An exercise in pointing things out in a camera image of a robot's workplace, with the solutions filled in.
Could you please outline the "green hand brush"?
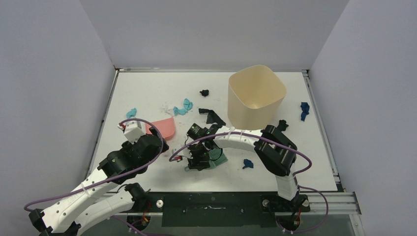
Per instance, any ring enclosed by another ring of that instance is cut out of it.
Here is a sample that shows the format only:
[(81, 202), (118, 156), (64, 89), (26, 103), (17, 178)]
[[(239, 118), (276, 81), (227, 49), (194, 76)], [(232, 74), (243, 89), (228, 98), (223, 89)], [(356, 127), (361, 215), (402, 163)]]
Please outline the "green hand brush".
[(188, 159), (188, 164), (184, 168), (184, 170), (186, 172), (201, 171), (205, 169), (211, 170), (228, 161), (228, 158), (226, 157), (222, 148), (210, 150), (206, 154), (208, 159), (200, 161), (198, 163), (194, 161), (194, 159)]

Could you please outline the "pink plastic dustpan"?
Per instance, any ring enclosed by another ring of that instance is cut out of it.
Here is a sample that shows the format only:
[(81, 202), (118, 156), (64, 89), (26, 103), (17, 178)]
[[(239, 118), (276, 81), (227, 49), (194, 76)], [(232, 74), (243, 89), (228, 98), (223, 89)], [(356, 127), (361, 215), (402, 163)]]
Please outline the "pink plastic dustpan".
[(167, 118), (152, 122), (152, 124), (160, 131), (165, 140), (170, 140), (175, 136), (176, 127), (174, 118)]

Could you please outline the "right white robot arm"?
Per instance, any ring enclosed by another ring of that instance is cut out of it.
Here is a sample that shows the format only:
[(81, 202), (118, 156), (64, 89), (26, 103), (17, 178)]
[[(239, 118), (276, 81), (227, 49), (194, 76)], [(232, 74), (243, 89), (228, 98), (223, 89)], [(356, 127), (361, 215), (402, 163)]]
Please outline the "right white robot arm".
[(209, 128), (193, 124), (187, 136), (198, 142), (190, 145), (189, 167), (208, 161), (210, 150), (234, 148), (257, 154), (264, 167), (276, 177), (279, 207), (292, 210), (298, 204), (298, 182), (292, 165), (297, 159), (297, 146), (277, 127), (267, 125), (260, 130), (241, 130), (213, 124)]

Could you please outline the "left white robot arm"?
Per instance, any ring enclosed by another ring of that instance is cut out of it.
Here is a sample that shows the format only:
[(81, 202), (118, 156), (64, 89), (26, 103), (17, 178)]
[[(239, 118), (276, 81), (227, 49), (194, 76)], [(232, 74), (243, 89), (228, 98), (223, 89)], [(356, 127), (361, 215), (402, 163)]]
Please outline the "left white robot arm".
[(142, 211), (146, 193), (138, 183), (131, 183), (117, 194), (100, 200), (108, 191), (126, 180), (144, 173), (152, 160), (168, 150), (158, 135), (145, 134), (134, 142), (126, 141), (110, 152), (75, 189), (45, 209), (29, 213), (32, 225), (41, 236), (80, 236), (92, 226), (124, 211)]

